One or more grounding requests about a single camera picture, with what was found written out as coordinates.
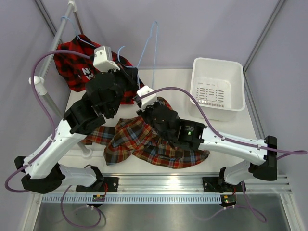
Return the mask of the brown plaid shirt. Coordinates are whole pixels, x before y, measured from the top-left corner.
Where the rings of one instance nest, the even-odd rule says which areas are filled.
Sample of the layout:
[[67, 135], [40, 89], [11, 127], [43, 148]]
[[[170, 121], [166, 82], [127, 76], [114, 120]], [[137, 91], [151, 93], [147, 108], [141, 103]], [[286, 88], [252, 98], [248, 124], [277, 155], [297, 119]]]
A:
[[113, 165], [133, 155], [150, 164], [181, 169], [205, 161], [210, 151], [186, 151], [171, 147], [138, 116], [121, 118], [115, 127], [101, 126], [81, 141], [84, 145], [104, 145], [106, 164]]

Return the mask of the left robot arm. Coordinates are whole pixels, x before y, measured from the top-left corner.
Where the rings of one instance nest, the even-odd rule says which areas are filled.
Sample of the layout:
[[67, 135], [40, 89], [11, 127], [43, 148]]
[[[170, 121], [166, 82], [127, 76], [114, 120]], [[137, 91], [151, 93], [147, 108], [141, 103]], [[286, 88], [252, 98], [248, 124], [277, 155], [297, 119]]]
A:
[[60, 186], [83, 186], [93, 192], [103, 188], [104, 177], [97, 167], [66, 167], [59, 160], [106, 120], [114, 118], [127, 91], [136, 91], [138, 69], [123, 67], [98, 73], [85, 84], [85, 94], [65, 112], [55, 133], [33, 154], [19, 156], [15, 165], [25, 175], [25, 190], [50, 193]]

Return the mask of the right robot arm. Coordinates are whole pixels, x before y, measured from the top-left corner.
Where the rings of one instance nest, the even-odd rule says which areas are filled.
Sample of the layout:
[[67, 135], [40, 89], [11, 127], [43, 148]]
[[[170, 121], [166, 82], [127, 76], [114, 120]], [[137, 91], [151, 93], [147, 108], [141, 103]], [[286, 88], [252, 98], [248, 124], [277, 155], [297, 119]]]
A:
[[242, 159], [242, 162], [231, 167], [220, 169], [219, 175], [212, 180], [204, 180], [206, 192], [232, 192], [248, 179], [275, 181], [277, 179], [277, 154], [275, 148], [277, 139], [267, 136], [263, 140], [249, 140], [234, 137], [235, 142], [228, 141], [216, 135], [208, 126], [195, 121], [181, 119], [178, 113], [169, 109], [159, 101], [147, 103], [138, 102], [137, 111], [143, 120], [149, 124], [172, 147], [186, 151], [214, 151]]

